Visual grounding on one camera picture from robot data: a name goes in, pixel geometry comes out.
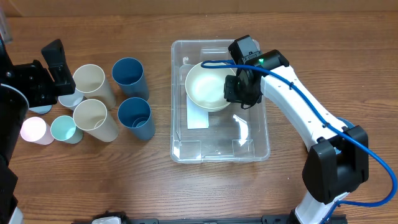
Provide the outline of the small light blue cup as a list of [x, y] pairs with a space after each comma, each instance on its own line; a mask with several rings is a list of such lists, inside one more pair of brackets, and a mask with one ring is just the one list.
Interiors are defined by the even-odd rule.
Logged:
[[52, 109], [52, 105], [47, 106], [38, 106], [29, 108], [30, 111], [35, 112], [37, 114], [46, 114]]

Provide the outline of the cream bowl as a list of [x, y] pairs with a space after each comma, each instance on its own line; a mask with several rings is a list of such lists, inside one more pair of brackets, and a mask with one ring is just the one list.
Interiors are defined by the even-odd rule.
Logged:
[[230, 104], [224, 98], [226, 76], [235, 74], [232, 68], [203, 68], [198, 63], [185, 79], [187, 96], [207, 112], [221, 111]]

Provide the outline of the small pink cup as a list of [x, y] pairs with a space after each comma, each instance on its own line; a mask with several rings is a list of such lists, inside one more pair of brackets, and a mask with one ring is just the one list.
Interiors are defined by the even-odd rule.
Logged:
[[41, 145], [48, 145], [54, 141], [50, 126], [40, 117], [31, 117], [25, 120], [20, 135], [27, 142]]

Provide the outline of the blue bowl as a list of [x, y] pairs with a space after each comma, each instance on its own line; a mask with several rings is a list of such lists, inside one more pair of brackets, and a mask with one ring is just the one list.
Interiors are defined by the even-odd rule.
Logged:
[[350, 121], [348, 121], [348, 120], [346, 120], [344, 118], [337, 117], [337, 119], [342, 121], [348, 128], [353, 128], [354, 127], [353, 123], [351, 123]]

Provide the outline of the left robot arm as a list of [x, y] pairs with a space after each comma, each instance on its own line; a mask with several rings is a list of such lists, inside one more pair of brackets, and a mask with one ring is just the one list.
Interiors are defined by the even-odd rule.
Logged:
[[59, 96], [75, 92], [62, 41], [54, 40], [41, 53], [48, 68], [38, 60], [14, 65], [1, 41], [1, 223], [18, 215], [14, 196], [18, 178], [9, 163], [29, 108], [54, 105]]

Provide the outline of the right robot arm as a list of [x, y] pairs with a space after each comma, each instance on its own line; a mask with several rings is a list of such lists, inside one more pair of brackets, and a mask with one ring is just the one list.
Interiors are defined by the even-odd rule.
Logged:
[[262, 53], [252, 38], [236, 39], [228, 50], [239, 65], [236, 75], [226, 77], [224, 98], [248, 109], [265, 96], [276, 104], [303, 139], [308, 156], [302, 178], [307, 193], [291, 212], [289, 223], [321, 223], [332, 206], [369, 178], [369, 156], [359, 147], [328, 129], [310, 109], [337, 130], [368, 145], [360, 126], [330, 114], [298, 80], [289, 61], [278, 51]]

